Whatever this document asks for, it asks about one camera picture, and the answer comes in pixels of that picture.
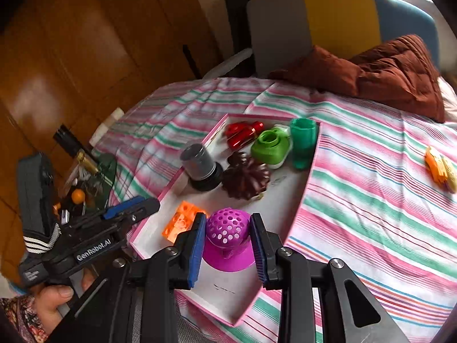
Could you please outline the person's left hand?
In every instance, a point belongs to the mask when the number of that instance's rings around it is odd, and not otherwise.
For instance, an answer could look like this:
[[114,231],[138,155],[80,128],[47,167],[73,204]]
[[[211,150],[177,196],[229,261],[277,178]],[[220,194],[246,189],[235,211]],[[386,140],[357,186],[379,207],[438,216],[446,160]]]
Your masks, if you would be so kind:
[[67,285],[44,286],[39,284],[32,288],[34,309],[44,331],[51,334],[63,319],[58,308],[68,303],[74,296],[74,289]]

